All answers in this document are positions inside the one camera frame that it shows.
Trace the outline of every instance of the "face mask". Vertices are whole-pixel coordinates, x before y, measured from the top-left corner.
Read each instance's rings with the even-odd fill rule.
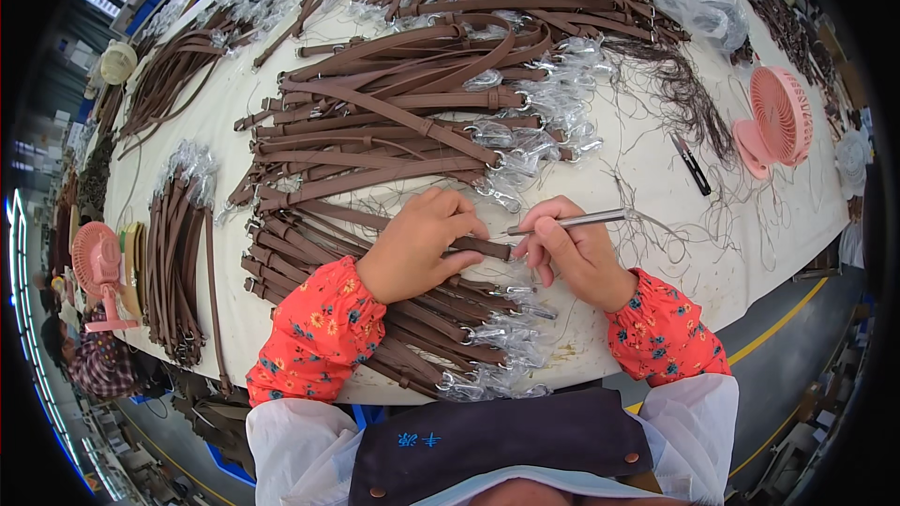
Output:
[[[73,343],[75,343],[76,348],[81,348],[81,337],[78,335],[78,331],[71,324],[66,324],[67,334],[70,339],[72,339]]]

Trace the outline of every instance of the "apron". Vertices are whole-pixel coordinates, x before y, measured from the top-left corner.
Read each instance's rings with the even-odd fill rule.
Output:
[[[356,452],[349,506],[408,506],[519,465],[632,481],[649,476],[655,484],[641,423],[622,409],[618,391],[594,387],[533,399],[432,402],[370,424]]]

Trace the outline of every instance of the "red floral sleeve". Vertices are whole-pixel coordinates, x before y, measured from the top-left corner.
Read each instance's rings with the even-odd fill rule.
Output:
[[[725,349],[700,322],[700,305],[640,268],[637,291],[609,319],[609,350],[633,379],[657,387],[701,373],[731,375]]]
[[[317,269],[272,312],[272,336],[247,373],[250,404],[337,398],[382,341],[384,312],[349,256]]]

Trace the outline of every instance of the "woman's left hand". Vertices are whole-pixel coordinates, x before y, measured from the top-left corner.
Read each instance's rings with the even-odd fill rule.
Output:
[[[382,304],[414,298],[484,257],[460,251],[443,257],[456,239],[472,234],[488,239],[475,206],[459,192],[430,187],[411,199],[359,262],[356,273]]]

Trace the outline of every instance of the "floor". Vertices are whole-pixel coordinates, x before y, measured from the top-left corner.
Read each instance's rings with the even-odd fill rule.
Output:
[[[856,268],[827,280],[788,281],[717,333],[741,388],[730,481],[737,491],[751,490],[762,476],[771,459],[767,441],[789,425],[786,419],[804,389],[825,368],[861,297],[862,286],[862,271]],[[620,390],[626,405],[641,402],[648,391],[645,383],[624,374],[606,377],[602,383]],[[151,402],[152,408],[128,400],[120,400],[120,407],[146,434],[142,439],[152,441],[150,453],[166,460],[159,453],[162,449],[170,465],[176,463],[189,478],[208,487],[201,492],[210,503],[254,503],[253,489],[215,467],[205,444],[191,432],[184,417],[167,405],[167,398]]]

